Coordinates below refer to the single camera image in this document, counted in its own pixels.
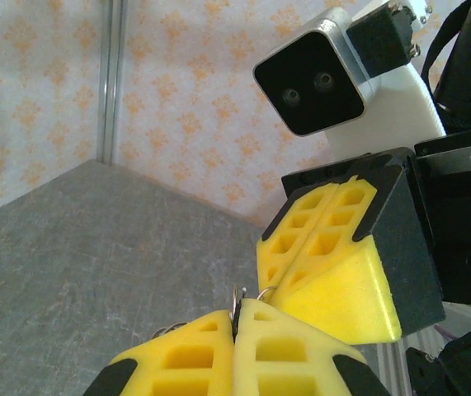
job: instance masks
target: orange floral wallpaper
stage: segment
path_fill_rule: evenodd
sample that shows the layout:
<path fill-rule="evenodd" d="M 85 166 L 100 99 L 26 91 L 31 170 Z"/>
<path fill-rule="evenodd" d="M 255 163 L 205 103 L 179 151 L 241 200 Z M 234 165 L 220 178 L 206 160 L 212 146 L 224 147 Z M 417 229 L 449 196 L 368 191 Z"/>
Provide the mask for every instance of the orange floral wallpaper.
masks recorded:
<path fill-rule="evenodd" d="M 95 157 L 100 0 L 0 0 L 0 206 Z"/>
<path fill-rule="evenodd" d="M 434 1 L 417 33 L 426 49 L 459 1 Z M 324 134 L 294 137 L 252 81 L 252 68 L 324 8 L 364 0 L 129 2 L 115 158 L 166 186 L 266 224 L 280 176 L 332 160 Z M 423 56 L 416 61 L 421 67 Z M 441 66 L 432 71 L 438 79 Z"/>

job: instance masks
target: gray table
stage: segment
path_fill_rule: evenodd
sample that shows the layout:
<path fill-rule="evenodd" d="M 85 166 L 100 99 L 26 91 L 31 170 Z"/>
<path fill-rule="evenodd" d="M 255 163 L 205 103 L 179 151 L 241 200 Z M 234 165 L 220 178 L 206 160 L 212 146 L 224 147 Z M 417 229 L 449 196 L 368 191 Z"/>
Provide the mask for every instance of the gray table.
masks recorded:
<path fill-rule="evenodd" d="M 257 295 L 260 234 L 95 162 L 2 207 L 0 395 L 82 394 L 157 328 L 226 309 L 233 283 Z"/>

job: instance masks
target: black strap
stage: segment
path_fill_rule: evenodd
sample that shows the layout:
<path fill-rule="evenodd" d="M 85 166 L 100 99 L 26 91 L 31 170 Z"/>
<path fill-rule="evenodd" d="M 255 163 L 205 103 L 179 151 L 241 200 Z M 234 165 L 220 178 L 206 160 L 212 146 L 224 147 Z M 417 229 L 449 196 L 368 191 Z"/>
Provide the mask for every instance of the black strap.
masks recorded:
<path fill-rule="evenodd" d="M 464 21 L 468 16 L 470 7 L 471 0 L 465 0 L 462 4 L 455 8 L 451 14 L 448 15 L 448 17 L 442 23 L 442 26 L 440 27 L 435 39 L 433 39 L 431 42 L 430 49 L 427 51 L 426 59 L 424 60 L 424 65 L 422 66 L 422 79 L 424 80 L 424 83 L 426 83 L 427 89 L 431 94 L 431 98 L 435 103 L 436 110 L 439 113 L 440 120 L 442 121 L 446 133 L 448 134 L 471 129 L 471 123 L 453 117 L 442 107 L 438 106 L 435 98 L 433 97 L 433 92 L 431 91 L 430 69 L 438 58 L 442 49 L 446 47 L 451 39 L 459 34 L 463 27 Z"/>

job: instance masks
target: yellow foam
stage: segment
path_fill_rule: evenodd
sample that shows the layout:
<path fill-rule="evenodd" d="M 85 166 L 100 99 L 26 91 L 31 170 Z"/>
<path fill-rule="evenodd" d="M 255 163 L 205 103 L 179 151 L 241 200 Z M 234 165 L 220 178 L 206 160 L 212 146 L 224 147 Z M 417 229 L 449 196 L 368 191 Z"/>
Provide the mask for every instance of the yellow foam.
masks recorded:
<path fill-rule="evenodd" d="M 352 241 L 375 195 L 373 186 L 355 177 L 334 190 L 295 257 L 284 264 L 270 304 L 349 344 L 402 336 L 373 237 Z"/>
<path fill-rule="evenodd" d="M 121 396 L 230 396 L 233 337 L 228 311 L 198 318 L 119 354 L 138 362 Z"/>
<path fill-rule="evenodd" d="M 353 347 L 255 299 L 244 299 L 233 353 L 233 396 L 350 396 L 332 357 Z"/>
<path fill-rule="evenodd" d="M 257 242 L 259 290 L 277 286 L 288 266 L 324 212 L 337 184 L 318 187 L 300 197 L 283 217 L 273 234 Z"/>

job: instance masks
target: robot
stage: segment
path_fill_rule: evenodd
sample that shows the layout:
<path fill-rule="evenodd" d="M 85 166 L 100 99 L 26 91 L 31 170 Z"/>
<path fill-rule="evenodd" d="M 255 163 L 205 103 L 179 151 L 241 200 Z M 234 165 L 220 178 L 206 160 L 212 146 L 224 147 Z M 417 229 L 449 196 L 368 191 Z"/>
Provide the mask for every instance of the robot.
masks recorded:
<path fill-rule="evenodd" d="M 282 178 L 287 201 L 257 241 L 255 299 L 234 286 L 230 309 L 119 354 L 86 396 L 389 395 L 353 346 L 441 321 L 443 300 L 471 304 L 471 130 L 459 133 L 471 103 L 444 76 L 433 96 L 409 63 L 430 14 L 421 0 L 375 0 L 354 18 L 331 8 L 255 67 L 290 130 L 325 130 L 337 161 Z M 453 15 L 467 40 L 471 2 Z M 449 35 L 434 41 L 426 81 Z M 442 369 L 470 347 L 471 334 L 446 348 L 427 384 L 417 373 L 431 358 L 411 351 L 416 393 L 471 394 L 471 375 Z"/>

